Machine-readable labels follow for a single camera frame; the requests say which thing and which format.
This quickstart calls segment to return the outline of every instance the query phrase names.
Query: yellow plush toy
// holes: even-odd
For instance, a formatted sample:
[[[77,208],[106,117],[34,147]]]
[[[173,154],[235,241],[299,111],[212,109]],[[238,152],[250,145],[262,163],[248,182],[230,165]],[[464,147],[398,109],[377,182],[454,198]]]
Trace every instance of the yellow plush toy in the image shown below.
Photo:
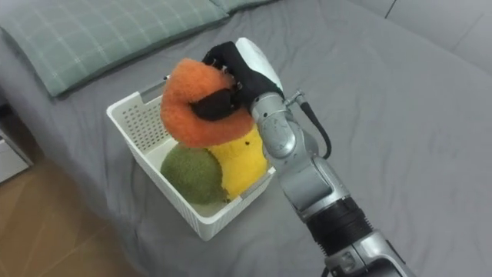
[[[263,156],[263,143],[258,129],[245,136],[208,148],[222,168],[222,188],[233,200],[266,173],[268,163]]]

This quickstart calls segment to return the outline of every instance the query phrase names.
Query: basket handle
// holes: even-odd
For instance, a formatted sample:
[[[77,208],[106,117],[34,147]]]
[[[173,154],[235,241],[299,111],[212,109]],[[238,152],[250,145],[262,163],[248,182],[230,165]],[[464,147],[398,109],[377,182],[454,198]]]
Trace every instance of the basket handle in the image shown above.
[[[162,86],[164,86],[164,84],[169,79],[169,77],[171,77],[171,76],[170,75],[167,75],[167,76],[164,77],[164,79],[159,80],[158,82],[155,82],[153,84],[150,84],[146,88],[144,88],[141,91],[139,91],[138,93],[140,93],[141,101],[144,104],[147,104],[151,100],[153,100],[156,97],[158,97],[159,95],[161,95],[162,94],[162,90],[159,89],[159,88],[161,88]]]

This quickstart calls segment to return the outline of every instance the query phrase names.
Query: white plastic basket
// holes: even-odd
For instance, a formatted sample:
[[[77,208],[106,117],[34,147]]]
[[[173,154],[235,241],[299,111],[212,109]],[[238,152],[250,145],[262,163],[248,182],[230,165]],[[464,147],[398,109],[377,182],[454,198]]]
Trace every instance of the white plastic basket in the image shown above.
[[[211,207],[188,203],[159,171],[165,156],[177,144],[161,123],[162,95],[159,93],[160,96],[150,102],[144,103],[142,100],[143,95],[160,92],[164,83],[165,81],[158,82],[116,102],[108,108],[107,114],[125,138],[137,163],[200,238],[207,241],[267,188],[274,169],[270,169],[249,190],[227,204]]]

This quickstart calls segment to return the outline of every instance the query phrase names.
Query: green plush ball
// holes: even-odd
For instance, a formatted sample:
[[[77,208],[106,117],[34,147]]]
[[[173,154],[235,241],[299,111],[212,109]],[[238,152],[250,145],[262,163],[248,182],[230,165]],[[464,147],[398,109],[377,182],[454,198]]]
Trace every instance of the green plush ball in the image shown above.
[[[162,162],[161,173],[190,203],[207,205],[226,199],[221,165],[207,149],[177,144]]]

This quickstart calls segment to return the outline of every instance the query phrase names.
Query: white cabinet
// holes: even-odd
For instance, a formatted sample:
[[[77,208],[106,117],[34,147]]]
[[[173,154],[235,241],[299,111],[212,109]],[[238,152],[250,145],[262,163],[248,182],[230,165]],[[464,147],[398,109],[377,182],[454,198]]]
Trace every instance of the white cabinet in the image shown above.
[[[0,140],[0,182],[27,169],[28,164],[5,142]]]

